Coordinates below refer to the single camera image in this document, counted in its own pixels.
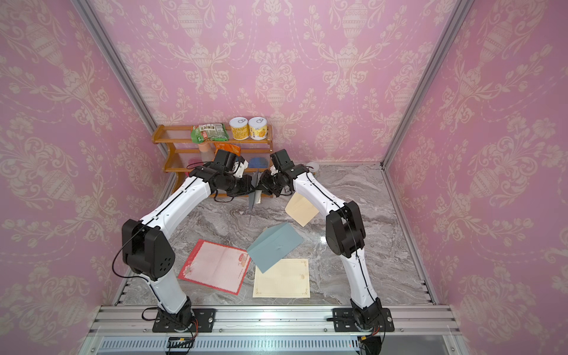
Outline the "dark grey envelope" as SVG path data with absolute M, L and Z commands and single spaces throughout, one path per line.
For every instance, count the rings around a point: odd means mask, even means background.
M 253 213 L 253 209 L 257 204 L 261 203 L 261 199 L 262 199 L 262 190 L 258 189 L 258 185 L 260 182 L 260 172 L 255 172 L 252 176 L 251 176 L 251 184 L 252 187 L 254 188 L 254 191 L 251 192 L 248 195 L 248 213 L 252 214 Z

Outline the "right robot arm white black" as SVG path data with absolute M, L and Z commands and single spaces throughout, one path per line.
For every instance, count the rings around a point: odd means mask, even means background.
M 325 218 L 325 240 L 340 257 L 350 287 L 354 320 L 362 331 L 384 331 L 388 316 L 375 292 L 365 261 L 366 231 L 358 204 L 346 202 L 325 188 L 303 164 L 295 164 L 285 149 L 270 155 L 273 168 L 265 170 L 257 187 L 279 197 L 289 188 L 312 204 Z

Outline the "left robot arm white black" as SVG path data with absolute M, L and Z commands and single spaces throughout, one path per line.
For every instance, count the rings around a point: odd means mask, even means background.
M 214 160 L 196 166 L 182 185 L 160 206 L 140 219 L 127 220 L 121 229 L 122 247 L 117 253 L 142 279 L 157 300 L 154 330 L 192 332 L 198 321 L 192 301 L 182 290 L 172 268 L 175 252 L 170 238 L 178 225 L 210 195 L 225 192 L 230 198 L 254 192 L 252 177 L 244 157 L 226 150 L 217 151 Z

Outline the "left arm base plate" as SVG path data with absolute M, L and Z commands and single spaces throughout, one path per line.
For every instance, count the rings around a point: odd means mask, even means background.
M 216 309 L 191 309 L 179 314 L 169 314 L 162 309 L 154 319 L 153 333 L 212 333 Z

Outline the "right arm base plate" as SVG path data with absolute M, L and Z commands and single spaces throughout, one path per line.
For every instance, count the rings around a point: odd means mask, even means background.
M 332 315 L 326 319 L 332 322 L 336 332 L 394 332 L 393 316 L 390 309 L 381 309 L 370 318 L 350 308 L 332 309 Z

